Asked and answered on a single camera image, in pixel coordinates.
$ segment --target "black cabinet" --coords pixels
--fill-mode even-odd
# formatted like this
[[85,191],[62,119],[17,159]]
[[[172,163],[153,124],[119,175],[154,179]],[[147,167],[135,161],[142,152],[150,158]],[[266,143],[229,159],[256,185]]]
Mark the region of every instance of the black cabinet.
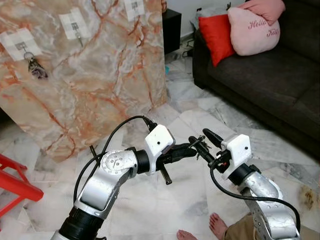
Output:
[[164,54],[180,48],[181,16],[171,9],[162,14]]

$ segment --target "orange veined marble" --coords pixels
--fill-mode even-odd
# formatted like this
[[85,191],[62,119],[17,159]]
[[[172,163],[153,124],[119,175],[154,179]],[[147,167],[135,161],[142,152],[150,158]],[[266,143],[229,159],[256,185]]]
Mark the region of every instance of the orange veined marble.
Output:
[[[0,44],[0,107],[56,161],[166,101],[161,1],[143,5],[145,14],[128,21],[124,0],[0,3],[0,33],[27,28],[49,75],[35,78]],[[83,47],[59,19],[71,8],[91,34]]]

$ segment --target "khaki shorts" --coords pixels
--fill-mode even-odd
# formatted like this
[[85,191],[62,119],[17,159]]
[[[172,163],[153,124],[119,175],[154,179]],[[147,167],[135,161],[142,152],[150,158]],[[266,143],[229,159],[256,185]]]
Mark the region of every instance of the khaki shorts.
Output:
[[254,228],[252,215],[246,215],[231,225],[225,232],[224,240],[260,240]]

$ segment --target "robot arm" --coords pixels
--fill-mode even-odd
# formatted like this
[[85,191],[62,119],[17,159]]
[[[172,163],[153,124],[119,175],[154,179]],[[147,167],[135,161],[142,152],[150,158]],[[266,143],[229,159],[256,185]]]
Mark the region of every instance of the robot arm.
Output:
[[[283,194],[273,181],[261,175],[256,166],[246,164],[251,157],[249,137],[240,134],[223,140],[207,128],[203,130],[203,133],[216,147],[221,149],[217,153],[217,157],[214,158],[209,153],[207,145],[203,141],[204,136],[198,139],[191,136],[189,138],[191,145],[208,162],[212,180],[220,190],[230,193],[216,181],[213,169],[217,169],[224,180],[229,179],[238,186],[238,191],[243,196],[241,199],[245,200],[252,213],[253,224],[260,239],[300,240],[299,232],[288,208],[279,202],[261,200],[262,198],[283,200]],[[256,199],[260,197],[261,199],[249,200],[250,197]]]
[[164,165],[197,154],[189,144],[175,145],[163,125],[157,125],[145,138],[144,150],[134,147],[107,152],[99,168],[78,195],[69,217],[51,240],[94,240],[113,207],[122,184],[137,174],[161,171],[166,184],[172,183]]

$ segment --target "bare foot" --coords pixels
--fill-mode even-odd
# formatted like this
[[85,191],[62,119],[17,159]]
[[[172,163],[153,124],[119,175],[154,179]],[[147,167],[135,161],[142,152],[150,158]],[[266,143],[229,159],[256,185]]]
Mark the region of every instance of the bare foot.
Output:
[[215,212],[210,216],[209,228],[219,240],[224,239],[225,232],[228,229],[225,222]]
[[179,230],[176,232],[178,240],[197,240],[190,232]]

